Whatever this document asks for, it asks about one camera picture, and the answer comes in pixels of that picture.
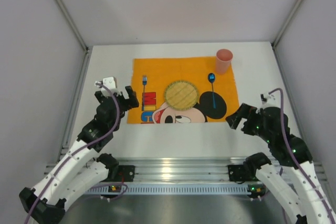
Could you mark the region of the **orange cartoon mouse placemat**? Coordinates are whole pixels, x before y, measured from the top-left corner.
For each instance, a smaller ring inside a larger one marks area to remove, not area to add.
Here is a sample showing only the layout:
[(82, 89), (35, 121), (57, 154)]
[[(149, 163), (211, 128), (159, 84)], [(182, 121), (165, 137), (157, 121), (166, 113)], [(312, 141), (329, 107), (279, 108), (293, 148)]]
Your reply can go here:
[[(232, 68), (216, 74), (215, 57), (135, 59), (131, 86), (139, 100), (139, 108), (128, 115), (129, 124), (206, 123), (224, 122), (239, 107), (238, 93)], [(207, 77), (215, 74), (213, 108), (212, 87)], [(148, 82), (142, 104), (142, 76)], [(185, 111), (175, 110), (164, 101), (165, 88), (172, 82), (185, 80), (199, 91), (199, 100)]]

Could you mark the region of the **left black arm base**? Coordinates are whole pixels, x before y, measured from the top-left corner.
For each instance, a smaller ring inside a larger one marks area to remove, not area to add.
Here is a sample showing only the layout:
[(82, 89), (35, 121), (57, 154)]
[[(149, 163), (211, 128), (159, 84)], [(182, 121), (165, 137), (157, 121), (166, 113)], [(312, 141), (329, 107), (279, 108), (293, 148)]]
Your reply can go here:
[(133, 182), (135, 177), (135, 166), (133, 165), (119, 165), (116, 176), (114, 177), (115, 182)]

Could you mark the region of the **pink plastic cup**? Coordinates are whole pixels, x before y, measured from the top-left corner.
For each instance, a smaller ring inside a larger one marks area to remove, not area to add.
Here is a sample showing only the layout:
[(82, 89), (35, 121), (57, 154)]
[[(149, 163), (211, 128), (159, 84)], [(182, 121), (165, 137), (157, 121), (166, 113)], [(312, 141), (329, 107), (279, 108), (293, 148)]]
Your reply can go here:
[(233, 53), (228, 49), (220, 49), (216, 53), (215, 71), (217, 74), (224, 74), (231, 66)]

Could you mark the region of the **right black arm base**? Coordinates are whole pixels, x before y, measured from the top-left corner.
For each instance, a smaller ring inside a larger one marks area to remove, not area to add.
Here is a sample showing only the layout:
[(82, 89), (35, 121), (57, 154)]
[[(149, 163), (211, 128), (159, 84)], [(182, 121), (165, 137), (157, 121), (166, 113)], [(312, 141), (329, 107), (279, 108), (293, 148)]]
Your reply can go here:
[(246, 168), (241, 164), (228, 165), (227, 168), (230, 182), (243, 184), (245, 182), (251, 182), (254, 180)]

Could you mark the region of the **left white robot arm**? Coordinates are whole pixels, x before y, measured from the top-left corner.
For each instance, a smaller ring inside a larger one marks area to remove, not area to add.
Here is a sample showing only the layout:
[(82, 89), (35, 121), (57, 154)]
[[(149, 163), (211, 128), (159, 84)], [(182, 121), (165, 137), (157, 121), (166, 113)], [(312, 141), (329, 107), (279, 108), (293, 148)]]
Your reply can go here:
[(126, 111), (139, 107), (136, 92), (126, 86), (128, 97), (117, 88), (115, 77), (95, 82), (99, 102), (94, 118), (81, 130), (77, 139), (57, 165), (35, 186), (25, 187), (19, 198), (27, 212), (25, 222), (60, 223), (70, 206), (101, 182), (112, 181), (119, 162), (103, 153), (113, 139)]

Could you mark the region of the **blue metallic spoon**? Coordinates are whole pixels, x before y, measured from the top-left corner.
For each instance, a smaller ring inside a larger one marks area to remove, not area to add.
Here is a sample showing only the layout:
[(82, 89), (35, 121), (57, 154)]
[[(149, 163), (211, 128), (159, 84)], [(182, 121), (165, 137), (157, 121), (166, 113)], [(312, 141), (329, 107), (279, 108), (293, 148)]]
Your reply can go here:
[(209, 73), (207, 79), (212, 87), (213, 108), (216, 109), (215, 92), (214, 92), (215, 74)]

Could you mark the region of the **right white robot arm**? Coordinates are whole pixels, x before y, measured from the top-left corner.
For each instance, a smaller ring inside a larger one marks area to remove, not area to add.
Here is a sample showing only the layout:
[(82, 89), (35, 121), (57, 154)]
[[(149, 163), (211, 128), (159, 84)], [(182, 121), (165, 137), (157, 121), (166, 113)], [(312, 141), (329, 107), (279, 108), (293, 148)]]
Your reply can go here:
[(303, 139), (290, 133), (281, 88), (280, 105), (273, 92), (261, 94), (261, 107), (241, 104), (226, 117), (233, 130), (245, 120), (241, 131), (265, 141), (272, 156), (292, 184), (288, 185), (264, 153), (248, 156), (244, 169), (248, 176), (262, 182), (273, 194), (292, 223), (335, 223), (335, 211), (318, 180), (312, 155)]

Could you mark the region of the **blue metallic fork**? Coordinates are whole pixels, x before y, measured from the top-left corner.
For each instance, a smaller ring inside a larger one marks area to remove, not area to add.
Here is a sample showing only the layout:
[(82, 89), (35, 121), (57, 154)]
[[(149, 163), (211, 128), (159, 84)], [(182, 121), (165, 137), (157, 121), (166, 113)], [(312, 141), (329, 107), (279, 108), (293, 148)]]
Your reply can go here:
[(144, 104), (144, 96), (145, 96), (145, 87), (147, 85), (148, 79), (146, 75), (142, 76), (142, 85), (143, 85), (143, 90), (142, 90), (142, 104)]

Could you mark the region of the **round woven bamboo plate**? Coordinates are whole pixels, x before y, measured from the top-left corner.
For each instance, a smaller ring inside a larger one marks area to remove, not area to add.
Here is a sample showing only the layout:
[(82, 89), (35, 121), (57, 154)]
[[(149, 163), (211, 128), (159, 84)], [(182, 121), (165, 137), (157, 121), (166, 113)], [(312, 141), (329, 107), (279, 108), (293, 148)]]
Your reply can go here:
[(178, 111), (191, 109), (199, 100), (198, 88), (191, 82), (178, 80), (170, 83), (164, 91), (164, 101)]

